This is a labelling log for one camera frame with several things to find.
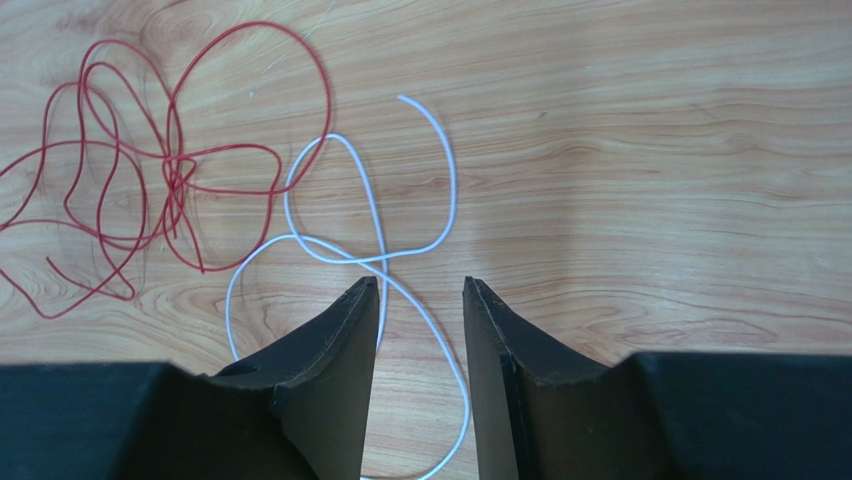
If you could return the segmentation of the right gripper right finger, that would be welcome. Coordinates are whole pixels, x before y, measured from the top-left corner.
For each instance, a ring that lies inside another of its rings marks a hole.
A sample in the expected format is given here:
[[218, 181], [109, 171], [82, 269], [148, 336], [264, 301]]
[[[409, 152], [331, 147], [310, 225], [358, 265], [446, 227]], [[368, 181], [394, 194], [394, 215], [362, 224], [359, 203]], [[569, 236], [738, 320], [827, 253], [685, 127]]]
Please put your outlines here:
[[851, 360], [637, 352], [606, 366], [464, 283], [484, 479], [847, 479]]

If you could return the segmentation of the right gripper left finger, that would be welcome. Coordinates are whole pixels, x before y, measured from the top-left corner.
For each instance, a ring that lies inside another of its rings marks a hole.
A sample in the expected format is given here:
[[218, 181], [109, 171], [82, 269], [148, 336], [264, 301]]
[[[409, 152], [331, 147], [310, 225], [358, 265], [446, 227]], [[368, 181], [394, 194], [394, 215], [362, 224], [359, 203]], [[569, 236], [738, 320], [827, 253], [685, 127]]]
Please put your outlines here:
[[168, 362], [5, 365], [5, 479], [355, 479], [376, 279], [215, 375]]

